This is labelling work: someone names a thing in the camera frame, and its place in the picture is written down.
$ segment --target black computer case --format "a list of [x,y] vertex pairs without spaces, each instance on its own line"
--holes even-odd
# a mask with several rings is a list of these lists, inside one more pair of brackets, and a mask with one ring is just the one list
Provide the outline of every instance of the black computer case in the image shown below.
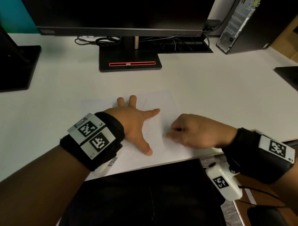
[[240,0],[216,46],[225,54],[268,48],[298,14],[298,1]]

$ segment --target teal wall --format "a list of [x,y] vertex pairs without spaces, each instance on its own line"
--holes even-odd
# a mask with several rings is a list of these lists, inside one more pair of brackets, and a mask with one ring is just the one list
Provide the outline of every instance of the teal wall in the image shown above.
[[7,33],[39,33],[21,0],[0,0],[0,24]]

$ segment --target wrist strap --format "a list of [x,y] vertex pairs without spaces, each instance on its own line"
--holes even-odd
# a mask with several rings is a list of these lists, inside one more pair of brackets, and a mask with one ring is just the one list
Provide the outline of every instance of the wrist strap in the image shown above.
[[[294,149],[244,128],[238,129],[233,142],[222,151],[234,171],[265,184],[281,178],[295,161]],[[286,156],[291,156],[292,161],[286,160]]]
[[68,132],[60,146],[90,171],[114,158],[125,136],[122,124],[105,112],[86,115]]

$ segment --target gray carpet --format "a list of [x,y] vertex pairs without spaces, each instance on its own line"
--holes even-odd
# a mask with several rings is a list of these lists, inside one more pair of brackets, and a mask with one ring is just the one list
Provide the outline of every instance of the gray carpet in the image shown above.
[[[212,163],[215,159],[220,159],[226,162],[226,157],[224,154],[200,158],[200,161],[203,167],[207,167],[210,163]],[[231,226],[243,226],[236,207],[233,202],[225,201],[224,204],[221,205],[221,209],[223,211],[223,215],[227,223]]]

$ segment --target monitor stand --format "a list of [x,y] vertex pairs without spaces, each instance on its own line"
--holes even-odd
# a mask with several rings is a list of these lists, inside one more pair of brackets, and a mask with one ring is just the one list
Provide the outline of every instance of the monitor stand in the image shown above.
[[134,49],[134,37],[124,37],[114,46],[99,47],[101,72],[158,70],[162,68],[155,50]]
[[0,92],[28,89],[41,46],[17,46],[0,26]]

